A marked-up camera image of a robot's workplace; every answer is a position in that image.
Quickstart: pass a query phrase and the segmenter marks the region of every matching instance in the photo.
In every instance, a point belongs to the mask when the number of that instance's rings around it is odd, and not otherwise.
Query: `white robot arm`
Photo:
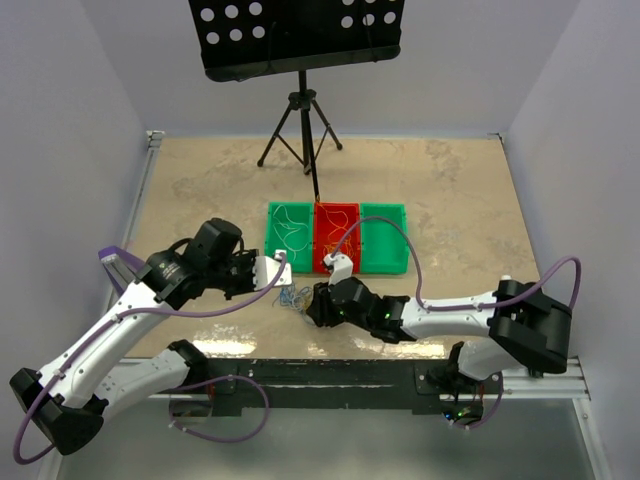
[[[292,283],[285,252],[277,251],[275,259],[258,256],[256,250],[244,250],[241,235],[229,222],[213,219],[195,238],[151,255],[117,303],[75,345],[39,371],[17,372],[10,384],[27,412],[18,437],[33,420],[51,440],[51,448],[68,455],[86,445],[106,420],[136,402],[208,379],[207,359],[186,340],[125,373],[113,369],[171,315],[223,315],[256,301],[274,286]],[[238,243],[240,250],[234,252]],[[177,253],[182,246],[184,252]],[[331,278],[314,286],[306,311],[317,326],[348,322],[390,343],[436,335],[478,337],[455,345],[449,361],[438,362],[428,372],[428,382],[442,393],[457,398],[493,373],[520,364],[535,372],[566,370],[571,308],[539,290],[526,293],[529,285],[503,277],[495,291],[468,298],[379,297],[352,276],[353,264],[345,255],[328,255],[325,264]],[[258,293],[214,314],[177,312],[209,288],[224,291],[228,299]],[[482,413],[473,415],[477,419]],[[19,463],[40,458],[22,459],[19,442],[16,445],[14,458]]]
[[[352,276],[353,263],[346,255],[329,254],[324,263],[331,277],[314,286],[307,309],[319,327],[348,322],[388,343],[438,335],[479,337],[454,347],[447,371],[432,379],[452,393],[457,382],[481,381],[520,365],[541,373],[566,371],[572,311],[540,290],[511,302],[530,284],[503,276],[495,291],[419,302],[371,293]]]
[[[116,364],[147,333],[188,300],[209,288],[227,299],[257,291],[222,315],[253,303],[274,286],[292,283],[286,252],[275,259],[244,250],[242,232],[221,219],[205,222],[193,239],[149,257],[116,304],[58,358],[39,371],[23,368],[10,381],[25,412],[63,455],[86,445],[103,423],[157,392],[206,378],[207,359],[187,341],[172,343],[153,359],[125,373]],[[186,245],[182,254],[176,250]],[[20,461],[18,451],[14,457]]]

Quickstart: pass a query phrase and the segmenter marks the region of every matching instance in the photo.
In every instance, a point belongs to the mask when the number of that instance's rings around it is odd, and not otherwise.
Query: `green tray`
[[[287,251],[287,261],[296,273],[311,272],[313,253],[313,204],[269,203],[265,255]]]
[[[385,217],[407,231],[404,205],[361,203],[360,218],[372,215]],[[400,275],[407,273],[409,246],[402,235],[386,222],[371,220],[360,225],[362,238],[361,273]]]

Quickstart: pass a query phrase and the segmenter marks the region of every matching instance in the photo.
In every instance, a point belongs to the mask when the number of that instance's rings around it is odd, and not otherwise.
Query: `white cable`
[[[293,227],[291,227],[290,225],[284,223],[282,220],[280,220],[279,218],[276,218],[276,213],[278,213],[278,210],[280,210],[281,208],[284,208],[284,215],[287,219],[287,221],[290,224],[293,225],[301,225],[302,227],[306,228],[307,230],[309,230],[309,226],[306,223],[301,223],[301,222],[294,222],[293,220],[291,220],[291,218],[289,217],[289,212],[287,212],[287,208],[284,205],[278,205],[278,207],[274,210],[273,212],[273,219],[275,221],[277,221],[278,223],[274,225],[273,230],[276,232],[276,235],[278,236],[278,238],[280,239],[280,241],[283,243],[284,247],[291,253],[293,253],[293,259],[292,261],[295,261],[298,252],[302,252],[303,250],[305,250],[307,248],[307,246],[309,245],[309,242],[306,242],[301,248],[299,249],[293,249],[291,248],[288,244],[287,244],[287,238],[289,237],[289,235],[293,235],[294,233],[298,233],[300,231],[302,231],[302,228],[297,228],[292,230],[291,232],[287,233],[284,238],[282,238],[282,236],[280,235],[280,233],[278,232],[278,229],[276,228],[278,225],[281,226],[282,228],[286,229],[286,230],[291,230]]]

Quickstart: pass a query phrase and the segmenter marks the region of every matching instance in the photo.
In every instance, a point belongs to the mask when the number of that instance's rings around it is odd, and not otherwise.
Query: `red tray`
[[[313,271],[329,273],[322,259],[333,252],[347,229],[360,219],[360,206],[357,203],[316,203],[313,214]],[[353,261],[353,273],[360,272],[360,250],[358,225],[340,248]]]

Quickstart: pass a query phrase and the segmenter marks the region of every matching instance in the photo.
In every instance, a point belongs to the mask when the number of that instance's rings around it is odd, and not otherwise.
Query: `white wall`
[[[296,88],[295,74],[209,81],[187,0],[81,1],[149,128],[271,134]],[[314,71],[310,86],[339,132],[504,131],[577,3],[407,0],[398,59]]]
[[[21,367],[51,360],[105,297],[97,251],[117,242],[144,129],[77,0],[0,2],[0,478],[13,463]],[[39,451],[31,431],[24,455]]]
[[[582,0],[507,134],[539,265],[584,261],[574,315],[617,479],[640,473],[640,2]],[[570,276],[552,292],[568,298]]]

